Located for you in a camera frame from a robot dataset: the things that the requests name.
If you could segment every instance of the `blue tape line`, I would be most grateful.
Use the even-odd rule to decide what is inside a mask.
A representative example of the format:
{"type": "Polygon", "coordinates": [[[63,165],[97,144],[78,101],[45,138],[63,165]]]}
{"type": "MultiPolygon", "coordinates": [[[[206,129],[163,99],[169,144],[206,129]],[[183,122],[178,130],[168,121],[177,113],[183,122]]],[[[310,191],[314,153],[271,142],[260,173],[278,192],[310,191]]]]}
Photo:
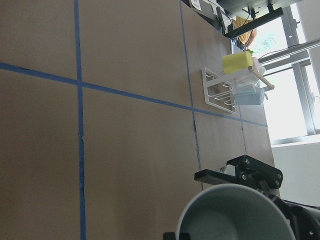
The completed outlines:
{"type": "Polygon", "coordinates": [[[212,115],[212,116],[216,116],[216,117],[220,117],[220,118],[235,120],[235,121],[242,122],[242,123],[258,125],[258,126],[261,126],[261,127],[267,127],[267,125],[265,125],[265,124],[261,124],[261,123],[257,123],[257,122],[253,122],[253,121],[249,121],[249,120],[244,120],[244,119],[237,118],[237,117],[234,117],[234,116],[227,116],[227,115],[223,115],[221,113],[206,111],[206,110],[202,110],[202,109],[198,109],[198,108],[194,108],[193,110],[195,112],[197,112],[197,113],[202,113],[202,114],[212,115]]]}
{"type": "MultiPolygon", "coordinates": [[[[239,106],[239,115],[240,115],[240,119],[242,120],[240,106],[239,106]]],[[[247,155],[248,154],[247,143],[246,143],[246,137],[245,137],[245,131],[244,131],[244,124],[242,121],[241,121],[241,130],[242,130],[242,137],[243,137],[243,143],[244,143],[244,150],[245,150],[245,154],[247,155]]]]}
{"type": "Polygon", "coordinates": [[[76,75],[78,93],[78,143],[79,143],[79,194],[80,194],[80,239],[86,240],[86,199],[85,199],[85,147],[84,147],[84,111],[80,49],[79,1],[74,0],[74,31],[76,75]]]}
{"type": "Polygon", "coordinates": [[[57,76],[57,75],[45,73],[42,71],[26,69],[26,68],[23,68],[20,66],[14,66],[11,64],[3,63],[3,62],[0,62],[0,69],[8,70],[8,71],[19,73],[19,74],[34,76],[34,77],[38,77],[38,78],[49,79],[49,80],[53,80],[53,81],[61,82],[61,83],[65,83],[65,84],[77,85],[77,81],[74,79],[71,79],[71,78],[57,76]]]}
{"type": "Polygon", "coordinates": [[[199,168],[199,171],[201,171],[202,170],[202,166],[201,166],[200,152],[199,152],[197,123],[196,123],[196,117],[195,117],[195,111],[194,111],[194,100],[193,100],[193,96],[192,96],[192,86],[191,86],[189,61],[188,61],[188,51],[187,51],[187,41],[186,41],[186,33],[185,33],[185,22],[184,22],[184,16],[183,16],[183,11],[182,11],[182,1],[181,0],[179,0],[179,8],[180,8],[180,19],[181,19],[181,28],[182,28],[182,37],[183,37],[185,68],[186,68],[187,78],[188,78],[189,95],[190,95],[191,110],[192,110],[192,121],[193,121],[196,156],[197,156],[197,160],[198,160],[198,168],[199,168]]]}
{"type": "Polygon", "coordinates": [[[159,100],[156,98],[143,96],[143,95],[127,92],[127,91],[116,90],[116,89],[109,88],[106,86],[99,86],[99,85],[95,85],[95,84],[87,83],[87,82],[83,82],[82,86],[84,88],[88,88],[88,89],[93,89],[93,90],[98,90],[98,91],[102,91],[102,92],[106,92],[106,93],[126,96],[126,97],[134,98],[134,99],[140,99],[140,100],[144,100],[144,101],[152,102],[152,103],[156,103],[156,104],[167,105],[167,106],[171,106],[171,107],[175,107],[175,108],[179,108],[179,109],[190,110],[190,111],[192,110],[192,108],[189,106],[176,104],[176,103],[169,102],[169,101],[163,101],[163,100],[159,100]]]}
{"type": "MultiPolygon", "coordinates": [[[[20,73],[20,74],[25,74],[25,75],[29,75],[29,76],[34,76],[34,77],[38,77],[38,78],[53,80],[53,81],[61,82],[61,83],[65,83],[65,84],[78,85],[78,81],[71,79],[71,78],[57,76],[57,75],[53,75],[53,74],[49,74],[49,73],[45,73],[45,72],[41,72],[41,71],[36,71],[36,70],[31,70],[31,69],[25,69],[20,66],[15,66],[15,65],[3,63],[3,62],[0,62],[0,69],[15,72],[15,73],[20,73]]],[[[175,108],[186,109],[186,110],[190,110],[190,111],[193,110],[194,112],[213,115],[216,117],[231,119],[231,120],[235,120],[235,121],[240,121],[243,123],[253,124],[253,125],[257,125],[257,126],[261,126],[261,127],[267,127],[266,124],[261,124],[261,123],[257,123],[257,122],[253,122],[253,121],[249,121],[249,120],[244,120],[244,119],[240,119],[237,117],[227,116],[227,115],[223,115],[223,114],[215,113],[215,112],[211,112],[211,111],[201,110],[198,108],[192,108],[189,106],[176,104],[176,103],[172,103],[169,101],[163,101],[163,100],[159,100],[156,98],[138,95],[138,94],[134,94],[134,93],[126,92],[126,91],[116,90],[113,88],[95,85],[95,84],[91,84],[91,83],[82,82],[82,87],[94,89],[94,90],[98,90],[98,91],[103,91],[103,92],[107,92],[107,93],[122,95],[122,96],[126,96],[129,98],[140,99],[140,100],[153,102],[153,103],[157,103],[157,104],[167,105],[167,106],[171,106],[171,107],[175,107],[175,108]]]]}

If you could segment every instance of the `sponge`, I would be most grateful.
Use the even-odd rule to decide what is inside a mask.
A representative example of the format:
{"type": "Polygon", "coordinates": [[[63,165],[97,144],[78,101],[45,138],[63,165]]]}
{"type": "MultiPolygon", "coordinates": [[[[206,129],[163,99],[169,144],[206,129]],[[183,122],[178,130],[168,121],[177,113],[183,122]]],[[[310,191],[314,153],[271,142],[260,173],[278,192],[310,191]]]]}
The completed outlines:
{"type": "Polygon", "coordinates": [[[237,52],[222,57],[222,66],[225,74],[232,74],[236,71],[253,66],[254,61],[248,51],[237,52]]]}

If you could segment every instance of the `light blue container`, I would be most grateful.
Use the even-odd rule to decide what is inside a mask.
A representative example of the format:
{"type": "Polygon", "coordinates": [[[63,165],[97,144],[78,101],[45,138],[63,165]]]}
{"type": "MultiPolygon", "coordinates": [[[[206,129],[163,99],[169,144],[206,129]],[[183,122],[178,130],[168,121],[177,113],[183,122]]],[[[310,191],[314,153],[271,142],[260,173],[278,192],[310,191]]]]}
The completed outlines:
{"type": "Polygon", "coordinates": [[[236,105],[261,105],[265,99],[265,90],[253,85],[247,85],[235,90],[236,105]]]}

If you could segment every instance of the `black bracket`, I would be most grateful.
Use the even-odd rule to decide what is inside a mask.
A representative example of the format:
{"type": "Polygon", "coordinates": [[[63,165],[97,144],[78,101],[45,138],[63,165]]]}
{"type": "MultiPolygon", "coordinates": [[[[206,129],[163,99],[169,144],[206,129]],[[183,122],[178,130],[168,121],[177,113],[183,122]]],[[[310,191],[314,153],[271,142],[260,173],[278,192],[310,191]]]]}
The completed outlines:
{"type": "Polygon", "coordinates": [[[266,24],[274,19],[277,19],[279,17],[281,17],[284,14],[283,9],[280,7],[276,10],[273,10],[251,22],[248,22],[247,24],[236,28],[233,31],[229,31],[227,33],[224,34],[225,37],[230,38],[230,39],[234,39],[236,37],[239,37],[242,34],[245,34],[253,29],[256,29],[257,27],[266,24]]]}
{"type": "Polygon", "coordinates": [[[241,184],[253,189],[270,193],[270,189],[279,189],[283,181],[283,173],[251,156],[242,155],[226,162],[234,166],[235,175],[205,169],[194,174],[194,180],[206,184],[223,183],[241,184]]]}
{"type": "Polygon", "coordinates": [[[225,32],[226,32],[226,26],[225,26],[225,22],[224,22],[224,19],[223,19],[223,17],[222,17],[222,11],[221,11],[221,9],[220,9],[220,7],[219,6],[217,6],[216,8],[216,13],[217,13],[217,18],[218,18],[218,20],[219,20],[219,23],[221,24],[221,27],[222,27],[222,34],[225,34],[225,32]]]}

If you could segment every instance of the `white dish rack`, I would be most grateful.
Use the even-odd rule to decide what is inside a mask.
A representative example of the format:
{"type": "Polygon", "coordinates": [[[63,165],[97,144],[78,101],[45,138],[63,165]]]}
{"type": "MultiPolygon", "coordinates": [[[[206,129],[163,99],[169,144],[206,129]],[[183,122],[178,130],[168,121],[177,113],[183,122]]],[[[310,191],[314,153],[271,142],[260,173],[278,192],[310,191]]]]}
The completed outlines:
{"type": "Polygon", "coordinates": [[[258,60],[255,59],[254,62],[253,66],[223,76],[203,68],[202,84],[205,103],[233,114],[236,112],[236,90],[248,86],[254,87],[259,80],[267,85],[264,87],[265,92],[274,89],[275,86],[261,75],[265,71],[264,67],[258,63],[258,60]]]}

